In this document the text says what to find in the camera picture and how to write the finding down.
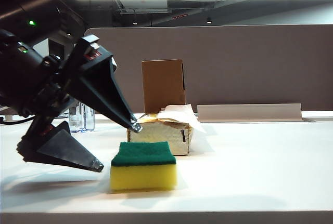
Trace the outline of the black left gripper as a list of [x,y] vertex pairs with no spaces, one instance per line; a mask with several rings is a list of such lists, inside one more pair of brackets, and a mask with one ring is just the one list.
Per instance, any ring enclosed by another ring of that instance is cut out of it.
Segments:
[[[114,77],[113,53],[96,35],[78,40],[66,62],[67,92],[107,118],[135,133],[142,127],[128,106]],[[42,57],[14,34],[1,30],[1,105],[20,116],[58,116],[74,103],[59,83],[63,59]],[[70,133],[66,121],[35,119],[17,144],[25,162],[52,164],[101,172],[103,163]]]

